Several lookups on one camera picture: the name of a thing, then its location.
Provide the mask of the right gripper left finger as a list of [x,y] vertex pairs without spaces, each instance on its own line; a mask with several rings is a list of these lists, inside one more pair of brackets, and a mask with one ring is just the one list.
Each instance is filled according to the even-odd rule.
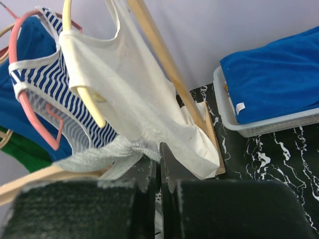
[[3,239],[152,239],[157,164],[142,157],[115,181],[28,184],[4,219]]

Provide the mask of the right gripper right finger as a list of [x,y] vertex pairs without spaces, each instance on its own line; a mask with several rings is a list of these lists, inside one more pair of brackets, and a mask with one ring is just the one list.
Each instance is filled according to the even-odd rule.
[[199,180],[166,143],[159,150],[164,238],[315,238],[295,194],[282,182]]

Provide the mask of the beige wooden hanger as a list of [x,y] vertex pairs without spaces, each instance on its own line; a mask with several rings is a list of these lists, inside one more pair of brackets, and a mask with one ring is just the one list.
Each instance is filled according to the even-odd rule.
[[1,185],[0,187],[0,205],[10,203],[22,187],[28,183],[41,180],[63,180],[81,177],[98,178],[103,175],[111,166],[107,166],[98,171],[92,172],[69,172],[57,166],[49,166],[41,170],[30,173],[24,177],[18,178],[11,182]]

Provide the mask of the grey tank top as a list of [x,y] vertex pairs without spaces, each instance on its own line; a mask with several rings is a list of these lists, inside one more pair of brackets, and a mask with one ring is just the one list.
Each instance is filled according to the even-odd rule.
[[100,179],[116,180],[131,169],[143,155],[157,163],[161,160],[155,142],[141,139],[129,140],[119,135],[112,142],[99,149],[89,148],[58,160],[53,165],[77,173],[99,171],[110,166],[111,168]]

